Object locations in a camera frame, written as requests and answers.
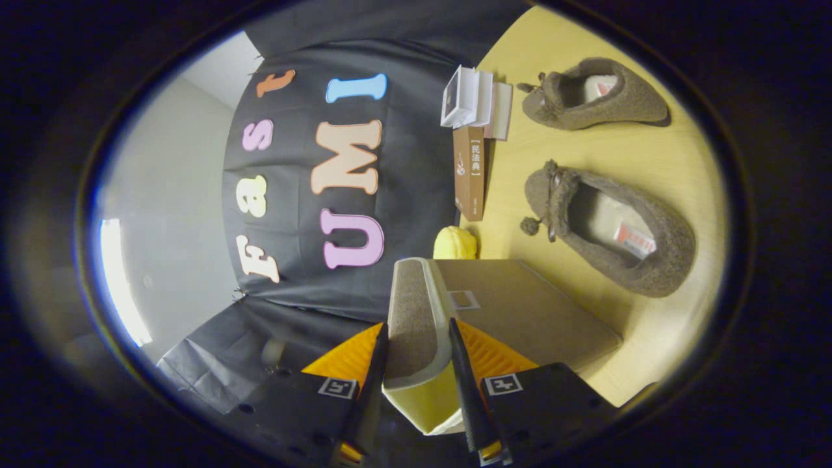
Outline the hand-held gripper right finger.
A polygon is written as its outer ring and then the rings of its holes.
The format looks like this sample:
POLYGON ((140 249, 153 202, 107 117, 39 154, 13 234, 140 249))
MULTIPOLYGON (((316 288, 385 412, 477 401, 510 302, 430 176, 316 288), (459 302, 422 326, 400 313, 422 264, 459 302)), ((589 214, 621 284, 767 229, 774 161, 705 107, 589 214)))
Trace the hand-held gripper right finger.
POLYGON ((550 466, 618 415, 567 365, 532 363, 455 318, 449 337, 467 448, 482 467, 550 466))

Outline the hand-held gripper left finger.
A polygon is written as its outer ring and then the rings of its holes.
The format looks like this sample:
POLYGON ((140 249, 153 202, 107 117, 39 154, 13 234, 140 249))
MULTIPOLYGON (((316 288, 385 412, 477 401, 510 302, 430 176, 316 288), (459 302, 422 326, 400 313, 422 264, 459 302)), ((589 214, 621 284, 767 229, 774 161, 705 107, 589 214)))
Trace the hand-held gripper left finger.
POLYGON ((362 467, 374 449, 387 325, 299 371, 277 370, 225 415, 235 438, 286 467, 362 467))

